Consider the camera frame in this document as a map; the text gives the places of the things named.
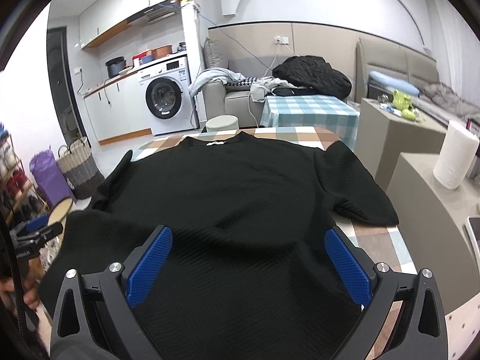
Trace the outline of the white washing machine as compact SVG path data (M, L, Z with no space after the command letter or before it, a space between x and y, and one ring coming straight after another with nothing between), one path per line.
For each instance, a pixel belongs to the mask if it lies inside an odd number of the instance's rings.
M199 128L186 53L152 64L139 73L146 119L153 135Z

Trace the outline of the yarn rack shelf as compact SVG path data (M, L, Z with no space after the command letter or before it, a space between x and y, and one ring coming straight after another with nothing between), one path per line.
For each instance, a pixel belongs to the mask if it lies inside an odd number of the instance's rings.
M47 202L35 183L27 177L24 165L16 154L10 133L1 124L1 216L7 226L37 219L48 212Z

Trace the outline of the round white stool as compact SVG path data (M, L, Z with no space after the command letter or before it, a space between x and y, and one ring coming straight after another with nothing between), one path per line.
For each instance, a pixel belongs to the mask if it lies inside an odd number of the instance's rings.
M208 133L218 133L239 129L239 119L234 115L219 115L209 119L205 124Z

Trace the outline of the black knit sweater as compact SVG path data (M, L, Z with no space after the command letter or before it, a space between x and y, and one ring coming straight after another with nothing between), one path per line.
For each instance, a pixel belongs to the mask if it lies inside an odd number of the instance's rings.
M342 142L326 150L248 133L188 137L125 155L83 211L40 284L55 308L67 270L122 262L160 225L172 249L139 321L167 359L329 359L360 317L325 248L334 215L399 222Z

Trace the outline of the checkered tablecloth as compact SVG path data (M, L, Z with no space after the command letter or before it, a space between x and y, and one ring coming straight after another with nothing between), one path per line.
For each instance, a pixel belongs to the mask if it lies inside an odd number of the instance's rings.
M322 150L338 140L337 135L322 127L263 127L248 128L245 132L257 138L289 141ZM187 133L179 133L171 137L159 137L149 141L134 151L133 160L136 161L153 155L155 152L177 146L187 136ZM375 263L387 263L396 272L416 273L412 257L397 227L368 227L337 214L334 214L333 217L350 241L362 248ZM401 306L401 301L392 304L382 330L367 356L368 359L376 359L385 349Z

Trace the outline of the white paper towel roll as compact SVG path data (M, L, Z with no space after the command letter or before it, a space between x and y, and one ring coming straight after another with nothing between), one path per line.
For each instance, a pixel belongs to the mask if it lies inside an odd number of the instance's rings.
M478 147L479 138L464 125L451 119L433 167L434 178L446 189L457 189L470 169Z

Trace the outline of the light blue pillow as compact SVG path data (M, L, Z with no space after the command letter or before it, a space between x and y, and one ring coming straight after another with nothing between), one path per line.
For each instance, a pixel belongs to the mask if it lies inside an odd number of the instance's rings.
M384 89L398 90L404 94L417 97L420 90L416 86L410 84L406 80L400 80L392 76L383 74L377 71L371 71L368 74L368 80L376 86L381 86Z

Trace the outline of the blue plaid side table cloth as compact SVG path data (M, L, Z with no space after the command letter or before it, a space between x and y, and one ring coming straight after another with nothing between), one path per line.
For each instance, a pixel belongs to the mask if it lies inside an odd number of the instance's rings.
M259 124L266 128L321 127L354 150L359 120L360 112L336 97L267 96Z

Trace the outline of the white kitchen cabinets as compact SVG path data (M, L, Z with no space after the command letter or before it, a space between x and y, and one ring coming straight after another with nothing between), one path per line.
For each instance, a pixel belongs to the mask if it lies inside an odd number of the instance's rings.
M101 146L151 135L145 89L139 72L108 80L84 96L94 135Z

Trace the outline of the black cooking pot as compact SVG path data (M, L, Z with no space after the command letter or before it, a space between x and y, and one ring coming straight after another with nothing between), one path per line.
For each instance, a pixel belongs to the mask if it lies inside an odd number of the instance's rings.
M105 63L107 75L109 79L117 77L122 70L126 68L126 60L124 56L115 57Z

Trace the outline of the black quilted jacket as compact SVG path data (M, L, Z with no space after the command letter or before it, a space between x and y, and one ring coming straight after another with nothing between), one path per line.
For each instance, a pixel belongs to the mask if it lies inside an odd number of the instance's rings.
M352 91L352 83L345 74L315 55L289 57L272 69L272 76L340 100L346 99Z

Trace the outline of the grey sofa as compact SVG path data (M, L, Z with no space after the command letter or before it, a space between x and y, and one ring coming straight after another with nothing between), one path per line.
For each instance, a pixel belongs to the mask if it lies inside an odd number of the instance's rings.
M264 108L263 102L253 102L251 99L252 78L261 77L268 67L268 58L247 56L241 58L232 54L220 40L206 38L203 44L203 57L207 68L240 69L247 77L247 83L227 84L216 78L208 81L202 87L202 98L207 120L216 116L236 116L240 128L252 128L260 125Z

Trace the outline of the purple bag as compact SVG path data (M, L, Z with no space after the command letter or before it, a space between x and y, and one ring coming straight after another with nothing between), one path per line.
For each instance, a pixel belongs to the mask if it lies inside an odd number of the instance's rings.
M34 155L30 160L29 170L49 206L53 207L67 197L74 198L51 149Z

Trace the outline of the green toy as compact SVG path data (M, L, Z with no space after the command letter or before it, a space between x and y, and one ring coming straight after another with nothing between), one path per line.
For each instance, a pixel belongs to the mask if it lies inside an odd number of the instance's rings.
M396 116L409 121L416 121L416 111L413 109L411 97L397 89L393 93L393 111Z

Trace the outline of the woven laundry basket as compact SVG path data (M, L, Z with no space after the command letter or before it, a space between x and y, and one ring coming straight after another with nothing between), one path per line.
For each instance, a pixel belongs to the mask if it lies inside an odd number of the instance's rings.
M57 164L76 199L91 197L105 180L86 137L59 147Z

